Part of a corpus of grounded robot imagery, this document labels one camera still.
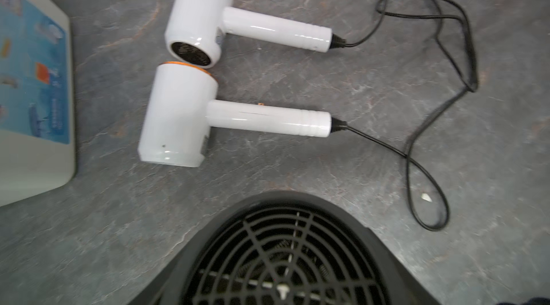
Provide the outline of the dark grey pink hair dryer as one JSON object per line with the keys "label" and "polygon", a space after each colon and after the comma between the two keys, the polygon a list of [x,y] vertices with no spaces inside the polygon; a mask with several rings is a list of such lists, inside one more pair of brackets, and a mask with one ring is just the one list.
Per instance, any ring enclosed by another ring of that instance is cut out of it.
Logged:
{"label": "dark grey pink hair dryer", "polygon": [[375,233],[315,195],[272,190],[222,210],[134,304],[435,304]]}

